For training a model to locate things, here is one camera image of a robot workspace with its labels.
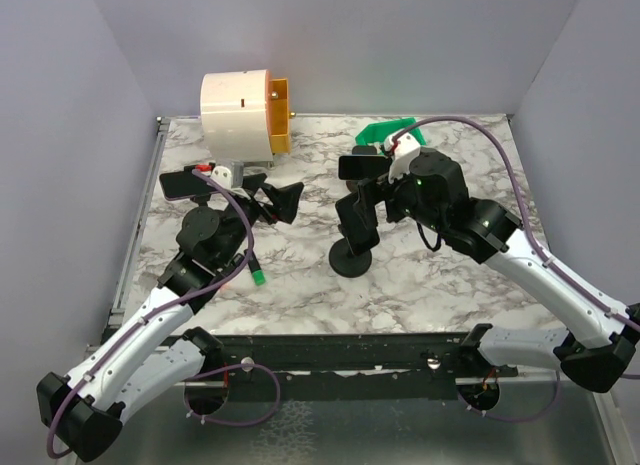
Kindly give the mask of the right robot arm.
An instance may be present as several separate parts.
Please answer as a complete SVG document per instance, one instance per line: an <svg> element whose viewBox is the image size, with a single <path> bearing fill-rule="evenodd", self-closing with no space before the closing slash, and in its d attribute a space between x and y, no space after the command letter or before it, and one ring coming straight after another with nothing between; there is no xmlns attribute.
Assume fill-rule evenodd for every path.
<svg viewBox="0 0 640 465"><path fill-rule="evenodd" d="M498 202L470 195L458 162L417 146L393 160L347 155L338 176L356 188L336 204L342 239L330 252L334 271L363 275L380 242L376 206L387 220L411 219L430 229L436 251L446 245L502 274L562 323L551 330L475 326L459 352L461 368L481 376L491 368L525 365L563 372L582 388L609 391L623 376L639 341L639 308L599 292L530 239L523 221Z"/></svg>

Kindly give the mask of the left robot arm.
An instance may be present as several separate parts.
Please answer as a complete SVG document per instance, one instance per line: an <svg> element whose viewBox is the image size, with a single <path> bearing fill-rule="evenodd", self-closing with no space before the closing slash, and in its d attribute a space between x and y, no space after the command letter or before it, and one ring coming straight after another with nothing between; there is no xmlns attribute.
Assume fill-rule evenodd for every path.
<svg viewBox="0 0 640 465"><path fill-rule="evenodd" d="M190 174L207 190L193 198L196 205L176 237L178 252L156 287L88 358L62 375L48 373L36 386L52 459L98 458L141 408L173 385L225 370L221 343L200 327L187 330L164 353L156 350L249 265L257 221L295 220L304 185L277 188L256 174L229 189L212 175Z"/></svg>

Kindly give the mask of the black phone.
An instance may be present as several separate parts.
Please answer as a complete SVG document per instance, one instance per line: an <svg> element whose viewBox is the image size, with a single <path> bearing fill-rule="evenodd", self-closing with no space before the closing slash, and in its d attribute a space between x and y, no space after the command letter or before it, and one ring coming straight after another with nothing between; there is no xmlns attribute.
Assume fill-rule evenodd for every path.
<svg viewBox="0 0 640 465"><path fill-rule="evenodd" d="M356 212L357 200L357 193L352 192L338 200L335 205L340 222L339 230L356 256L370 251L380 242L377 227L366 225Z"/></svg>

